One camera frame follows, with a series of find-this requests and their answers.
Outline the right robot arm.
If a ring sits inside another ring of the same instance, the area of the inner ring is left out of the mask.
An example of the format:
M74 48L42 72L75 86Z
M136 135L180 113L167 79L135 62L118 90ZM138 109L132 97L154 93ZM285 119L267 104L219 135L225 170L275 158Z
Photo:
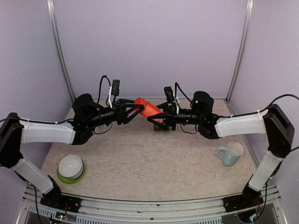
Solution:
M147 117L147 121L163 129L176 129L177 124L196 125L198 132L209 140L216 140L232 135L266 134L268 151L256 172L250 178L248 187L239 196L239 203L249 207L257 200L256 191L260 191L266 182L279 169L282 160L292 151L294 126L275 103L265 109L243 115L220 116L212 112L214 99L204 91L197 91L193 95L190 109L182 109L174 102L170 92L165 93L167 102L158 105L163 113Z

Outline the orange pill bottle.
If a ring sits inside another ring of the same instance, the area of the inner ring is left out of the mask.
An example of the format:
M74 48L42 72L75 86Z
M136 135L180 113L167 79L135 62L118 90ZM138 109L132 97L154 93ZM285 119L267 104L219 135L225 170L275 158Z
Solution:
M143 115L145 118L162 113L162 111L158 107L156 107L151 102L146 101L143 98L137 98L135 101L135 105L143 105L144 106L144 109L141 112L141 115Z

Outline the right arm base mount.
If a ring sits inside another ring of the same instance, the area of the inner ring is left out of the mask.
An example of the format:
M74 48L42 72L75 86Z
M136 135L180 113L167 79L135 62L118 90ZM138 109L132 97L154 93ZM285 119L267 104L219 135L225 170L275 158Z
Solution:
M244 190L241 194L223 198L223 203L225 211L232 212L263 204L264 201L260 191Z

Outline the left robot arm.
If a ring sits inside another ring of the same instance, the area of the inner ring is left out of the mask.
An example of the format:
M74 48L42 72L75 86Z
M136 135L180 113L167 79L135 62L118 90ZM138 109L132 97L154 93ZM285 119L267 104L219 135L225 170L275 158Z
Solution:
M43 174L21 153L21 145L38 142L83 145L93 136L95 128L113 122L127 124L144 106L133 100L119 99L111 106L103 107L85 93L75 100L72 108L74 118L61 122L22 119L15 112L1 120L0 165L12 169L35 186L57 208L65 204L65 196L51 177Z

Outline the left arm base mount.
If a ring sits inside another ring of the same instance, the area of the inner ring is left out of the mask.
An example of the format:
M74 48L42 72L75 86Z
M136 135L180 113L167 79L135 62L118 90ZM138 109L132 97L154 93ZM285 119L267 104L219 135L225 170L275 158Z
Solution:
M81 199L79 197L67 196L61 193L49 192L43 194L40 203L54 209L78 213Z

